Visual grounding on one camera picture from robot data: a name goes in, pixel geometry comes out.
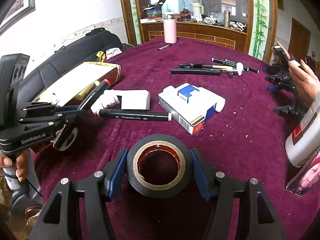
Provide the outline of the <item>operator left hand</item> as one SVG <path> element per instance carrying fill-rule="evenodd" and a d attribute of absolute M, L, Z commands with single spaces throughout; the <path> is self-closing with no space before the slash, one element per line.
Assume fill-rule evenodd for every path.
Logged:
<path fill-rule="evenodd" d="M 16 161 L 13 163 L 12 160 L 4 155 L 2 152 L 0 153 L 1 159 L 1 168 L 4 167 L 12 167 L 15 165 L 16 170 L 15 174 L 16 177 L 20 182 L 24 181 L 28 177 L 28 151 L 24 150 L 17 158 Z"/>

